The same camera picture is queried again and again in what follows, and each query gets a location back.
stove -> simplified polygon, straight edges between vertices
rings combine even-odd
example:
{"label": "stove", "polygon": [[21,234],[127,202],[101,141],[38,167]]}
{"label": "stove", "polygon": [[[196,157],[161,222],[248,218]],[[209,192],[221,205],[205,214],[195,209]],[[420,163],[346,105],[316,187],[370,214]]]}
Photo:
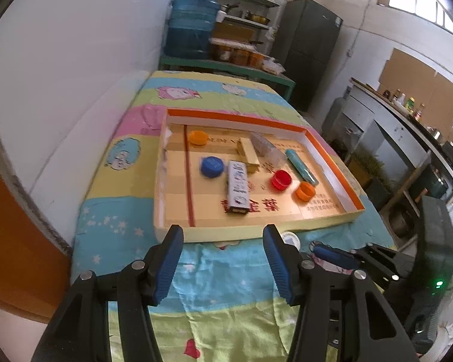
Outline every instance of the stove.
{"label": "stove", "polygon": [[443,145],[438,143],[435,138],[427,131],[427,129],[416,121],[412,116],[408,116],[409,121],[431,142],[433,146],[445,158],[453,170],[453,145],[450,141],[446,141]]}

dark refrigerator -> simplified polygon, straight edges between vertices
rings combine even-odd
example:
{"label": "dark refrigerator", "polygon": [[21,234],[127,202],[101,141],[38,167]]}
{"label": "dark refrigerator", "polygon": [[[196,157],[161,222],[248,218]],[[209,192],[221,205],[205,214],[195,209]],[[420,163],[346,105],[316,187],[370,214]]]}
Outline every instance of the dark refrigerator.
{"label": "dark refrigerator", "polygon": [[289,103],[307,111],[341,30],[342,19],[314,0],[287,3],[270,55],[296,85]]}

bed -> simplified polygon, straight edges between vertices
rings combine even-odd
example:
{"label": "bed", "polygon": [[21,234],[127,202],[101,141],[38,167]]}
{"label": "bed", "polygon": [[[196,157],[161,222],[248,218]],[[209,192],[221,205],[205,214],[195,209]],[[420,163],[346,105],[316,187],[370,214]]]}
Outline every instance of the bed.
{"label": "bed", "polygon": [[[365,212],[354,222],[300,232],[345,250],[367,242],[393,246],[372,203],[317,132],[274,90],[239,78],[156,71],[124,114],[80,208],[71,281],[84,270],[117,272],[157,244],[153,191],[161,121],[167,108],[199,108],[297,125],[325,146],[359,194]],[[260,239],[185,244],[168,297],[151,308],[163,360],[284,361],[297,309],[280,298]],[[117,309],[110,304],[111,353],[123,360]],[[330,358],[335,349],[329,348]]]}

white wall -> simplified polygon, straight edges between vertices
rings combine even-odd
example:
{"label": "white wall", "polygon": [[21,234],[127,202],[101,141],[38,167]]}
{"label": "white wall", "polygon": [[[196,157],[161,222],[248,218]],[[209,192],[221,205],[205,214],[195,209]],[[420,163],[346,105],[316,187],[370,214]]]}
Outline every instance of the white wall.
{"label": "white wall", "polygon": [[344,94],[349,78],[378,86],[378,78],[394,48],[433,67],[453,82],[453,35],[412,14],[377,5],[371,0],[354,49],[346,53],[361,24],[368,0],[316,0],[344,19],[339,39],[309,113],[322,123],[334,99]]}
{"label": "white wall", "polygon": [[157,68],[169,1],[15,0],[0,19],[0,139],[69,244],[100,156]]}
{"label": "white wall", "polygon": [[0,310],[0,348],[10,362],[30,362],[46,326]]}

blue bottle cap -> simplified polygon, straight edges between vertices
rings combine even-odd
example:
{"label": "blue bottle cap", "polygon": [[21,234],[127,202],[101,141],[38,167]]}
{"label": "blue bottle cap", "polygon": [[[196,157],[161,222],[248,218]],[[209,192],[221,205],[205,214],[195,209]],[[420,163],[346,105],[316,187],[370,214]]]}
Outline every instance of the blue bottle cap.
{"label": "blue bottle cap", "polygon": [[203,158],[201,161],[201,173],[208,178],[215,178],[223,173],[223,161],[216,156]]}

